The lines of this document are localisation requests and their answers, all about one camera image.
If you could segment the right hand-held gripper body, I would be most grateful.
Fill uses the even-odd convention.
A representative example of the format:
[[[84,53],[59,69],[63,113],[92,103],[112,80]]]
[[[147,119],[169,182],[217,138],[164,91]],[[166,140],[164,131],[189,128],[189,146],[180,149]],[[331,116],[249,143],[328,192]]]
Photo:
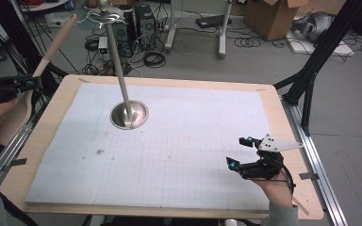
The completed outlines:
[[[301,142],[267,134],[260,139],[260,145],[256,148],[259,159],[254,163],[241,164],[240,176],[243,179],[270,180],[284,167],[284,157],[281,152],[303,148],[303,146]]]

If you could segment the beige wooden-handled spatula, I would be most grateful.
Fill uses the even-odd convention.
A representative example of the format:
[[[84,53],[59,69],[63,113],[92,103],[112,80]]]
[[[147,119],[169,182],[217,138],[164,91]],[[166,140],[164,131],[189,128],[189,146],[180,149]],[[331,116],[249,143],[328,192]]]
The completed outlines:
[[[56,37],[53,39],[32,76],[41,77],[42,73],[58,51],[60,45],[67,39],[69,33],[76,24],[76,21],[76,14],[71,14],[68,17],[64,25],[58,31]],[[2,116],[1,120],[3,123],[0,125],[0,144],[7,146],[20,129],[29,121],[32,111],[32,95],[33,91],[17,94],[19,102],[9,112]]]

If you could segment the person's right hand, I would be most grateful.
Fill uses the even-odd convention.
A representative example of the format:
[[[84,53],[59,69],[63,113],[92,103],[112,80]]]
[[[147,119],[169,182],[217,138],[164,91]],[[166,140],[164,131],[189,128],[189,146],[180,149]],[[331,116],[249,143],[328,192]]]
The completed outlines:
[[[288,177],[283,169],[270,180],[254,179],[253,182],[263,190],[264,194],[273,205],[285,208],[293,207]]]

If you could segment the light wooden table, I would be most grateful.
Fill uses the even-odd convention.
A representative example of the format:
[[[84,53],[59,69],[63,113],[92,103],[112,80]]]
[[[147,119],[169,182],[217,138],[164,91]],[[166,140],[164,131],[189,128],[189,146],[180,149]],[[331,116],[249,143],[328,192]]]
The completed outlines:
[[[116,216],[181,217],[181,218],[264,218],[266,210],[220,210],[170,207],[127,207],[94,204],[28,203],[25,198],[38,172],[41,160],[70,108],[78,89],[85,83],[116,84],[113,77],[92,75],[69,75],[63,79],[53,99],[43,112],[27,143],[21,150],[26,164],[11,168],[3,181],[1,191],[22,210],[31,213],[70,213]],[[262,100],[270,128],[270,135],[292,138],[288,123],[274,87],[260,84],[241,84],[207,81],[169,80],[153,78],[128,78],[128,86],[148,86],[183,89],[220,89],[256,91]]]

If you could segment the white grid mat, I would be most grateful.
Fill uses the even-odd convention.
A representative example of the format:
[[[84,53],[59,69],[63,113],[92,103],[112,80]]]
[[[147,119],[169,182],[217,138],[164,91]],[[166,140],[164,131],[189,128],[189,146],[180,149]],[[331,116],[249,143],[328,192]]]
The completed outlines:
[[[257,159],[241,137],[270,132],[256,91],[128,86],[147,122],[115,127],[116,84],[85,83],[46,150],[28,203],[266,210],[254,183],[227,167]]]

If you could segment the round white table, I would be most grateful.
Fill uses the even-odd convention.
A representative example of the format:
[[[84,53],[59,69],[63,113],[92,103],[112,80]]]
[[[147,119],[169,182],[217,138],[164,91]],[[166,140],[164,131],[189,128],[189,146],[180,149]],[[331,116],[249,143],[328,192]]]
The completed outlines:
[[[18,5],[23,12],[35,12],[64,6],[69,0],[19,0]]]

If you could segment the small white box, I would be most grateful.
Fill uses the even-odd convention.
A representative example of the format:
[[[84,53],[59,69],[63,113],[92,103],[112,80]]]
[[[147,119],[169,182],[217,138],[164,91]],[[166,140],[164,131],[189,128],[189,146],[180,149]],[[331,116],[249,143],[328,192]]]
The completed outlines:
[[[98,41],[98,51],[101,54],[108,53],[108,40],[107,37],[100,37]]]

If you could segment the steel utensil stand with hooks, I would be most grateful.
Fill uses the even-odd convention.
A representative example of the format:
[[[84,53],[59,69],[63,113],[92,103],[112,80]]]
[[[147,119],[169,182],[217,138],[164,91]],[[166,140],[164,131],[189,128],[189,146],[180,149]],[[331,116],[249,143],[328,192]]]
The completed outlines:
[[[123,15],[125,10],[113,7],[111,0],[95,0],[96,7],[90,9],[86,18],[104,28],[107,32],[107,40],[111,61],[115,67],[115,73],[120,86],[123,101],[113,107],[109,118],[111,123],[123,130],[137,129],[144,125],[149,117],[149,109],[141,101],[130,100],[123,75],[118,43],[114,36],[113,24],[126,24]]]

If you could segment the dark computer tower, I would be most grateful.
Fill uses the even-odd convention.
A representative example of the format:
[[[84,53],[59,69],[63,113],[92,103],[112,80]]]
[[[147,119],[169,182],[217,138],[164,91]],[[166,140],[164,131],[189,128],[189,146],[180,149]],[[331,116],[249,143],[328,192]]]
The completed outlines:
[[[117,5],[123,10],[123,23],[112,25],[114,36],[117,39],[118,51],[121,57],[132,57],[132,43],[136,40],[136,31],[131,5]]]

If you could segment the white stand leg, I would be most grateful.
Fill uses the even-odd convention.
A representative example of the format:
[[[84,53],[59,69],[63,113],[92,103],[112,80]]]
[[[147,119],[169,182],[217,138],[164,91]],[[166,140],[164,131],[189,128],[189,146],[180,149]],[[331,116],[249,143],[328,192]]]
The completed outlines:
[[[226,10],[223,15],[223,22],[221,32],[219,34],[219,58],[224,59],[226,54],[226,28],[228,25],[228,19],[231,13],[232,0],[227,0]]]
[[[164,45],[164,49],[169,53],[173,46],[173,39],[176,32],[176,20],[175,20],[175,0],[170,0],[171,13],[170,13],[170,24],[167,39]]]

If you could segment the brown cardboard box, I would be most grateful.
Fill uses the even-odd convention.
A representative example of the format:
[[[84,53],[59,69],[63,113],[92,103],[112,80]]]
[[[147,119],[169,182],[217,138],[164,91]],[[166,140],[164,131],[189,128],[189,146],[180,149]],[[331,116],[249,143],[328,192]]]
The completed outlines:
[[[283,39],[299,8],[308,4],[309,0],[248,0],[243,22],[263,40]]]

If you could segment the flat black device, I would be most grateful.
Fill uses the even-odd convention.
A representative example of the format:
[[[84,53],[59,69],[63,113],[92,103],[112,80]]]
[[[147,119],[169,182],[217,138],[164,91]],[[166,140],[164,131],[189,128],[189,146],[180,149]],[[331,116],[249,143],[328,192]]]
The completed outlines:
[[[223,27],[224,15],[209,16],[204,18],[198,18],[195,23],[202,29],[211,27]]]

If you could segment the black computer tower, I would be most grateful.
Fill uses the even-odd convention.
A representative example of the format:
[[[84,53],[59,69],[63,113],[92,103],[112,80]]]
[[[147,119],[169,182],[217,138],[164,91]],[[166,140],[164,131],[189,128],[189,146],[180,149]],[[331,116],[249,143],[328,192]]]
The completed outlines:
[[[142,50],[156,48],[155,16],[147,5],[135,6],[136,28]]]

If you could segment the grey bag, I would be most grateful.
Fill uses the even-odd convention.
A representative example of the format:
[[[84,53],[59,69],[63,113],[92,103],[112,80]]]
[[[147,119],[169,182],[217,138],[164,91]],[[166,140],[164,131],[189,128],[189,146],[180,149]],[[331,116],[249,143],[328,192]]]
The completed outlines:
[[[299,32],[311,42],[317,42],[334,20],[335,16],[327,12],[308,12],[304,17],[294,20],[290,30]]]

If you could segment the aluminium rail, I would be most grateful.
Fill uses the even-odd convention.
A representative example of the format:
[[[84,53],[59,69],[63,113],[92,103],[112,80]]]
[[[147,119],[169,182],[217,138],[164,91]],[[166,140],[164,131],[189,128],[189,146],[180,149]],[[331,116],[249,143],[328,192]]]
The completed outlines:
[[[17,157],[21,149],[24,147],[26,141],[33,131],[33,128],[33,122],[29,122],[27,125],[23,126],[13,138],[13,140],[7,146],[5,146],[3,151],[0,153],[0,185],[5,180],[5,177],[11,168],[12,161]]]
[[[301,153],[303,154],[304,162],[308,167],[308,172],[317,173],[319,175],[318,180],[310,181],[318,194],[322,212],[326,215],[326,218],[331,222],[332,226],[348,226],[348,222],[328,179],[328,175],[321,162],[315,143],[312,137],[305,133],[304,128],[301,125],[303,117],[301,110],[297,105],[291,105],[286,101],[281,101],[281,103],[288,116],[289,124],[296,134],[296,138],[304,145],[301,149]]]

